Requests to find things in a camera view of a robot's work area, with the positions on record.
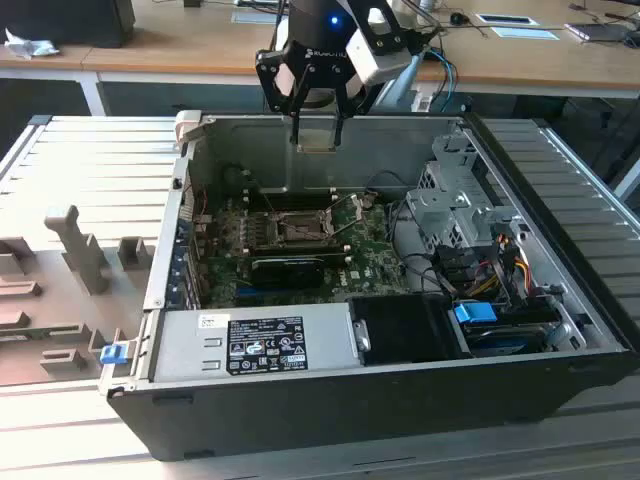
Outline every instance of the blue latch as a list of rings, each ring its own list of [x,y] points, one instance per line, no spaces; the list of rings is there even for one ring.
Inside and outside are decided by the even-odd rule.
[[[458,323],[496,322],[498,318],[490,303],[468,302],[453,309]]]
[[[115,363],[116,365],[122,365],[127,363],[127,345],[106,345],[102,347],[100,352],[100,363],[108,365]]]

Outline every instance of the paper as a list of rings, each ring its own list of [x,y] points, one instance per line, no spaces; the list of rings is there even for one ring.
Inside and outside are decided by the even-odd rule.
[[[7,35],[7,41],[4,42],[4,46],[17,57],[30,60],[31,57],[43,57],[60,53],[60,50],[56,49],[49,40],[26,40],[16,37],[7,29],[4,30],[4,33]]]
[[[539,30],[535,28],[506,28],[491,27],[502,38],[528,38],[534,40],[560,40],[548,30]]]

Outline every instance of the yellow wire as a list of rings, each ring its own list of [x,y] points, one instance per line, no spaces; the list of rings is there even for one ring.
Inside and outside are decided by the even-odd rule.
[[[477,287],[475,290],[473,290],[471,293],[469,293],[469,296],[473,297],[475,295],[478,295],[479,293],[482,293],[482,292],[490,289],[497,281],[498,281],[498,277],[494,275],[489,280],[487,280],[485,283],[483,283],[482,285]]]
[[[524,284],[525,289],[528,290],[527,283],[529,283],[529,267],[527,267],[524,263],[516,262],[516,265],[522,269],[522,274],[524,275]]]

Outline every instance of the power supply label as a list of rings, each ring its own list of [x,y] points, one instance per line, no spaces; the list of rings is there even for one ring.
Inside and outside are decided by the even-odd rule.
[[[231,375],[308,368],[302,317],[231,320],[227,332],[227,371]]]

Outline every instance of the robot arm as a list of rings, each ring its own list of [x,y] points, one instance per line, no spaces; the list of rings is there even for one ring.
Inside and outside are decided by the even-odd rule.
[[[372,11],[377,21],[371,22]],[[394,10],[387,0],[289,1],[275,47],[257,53],[256,71],[271,110],[293,119],[292,143],[298,144],[300,110],[335,100],[333,144],[340,145],[345,119],[365,115],[385,82],[439,32],[437,25],[418,32],[409,12]]]

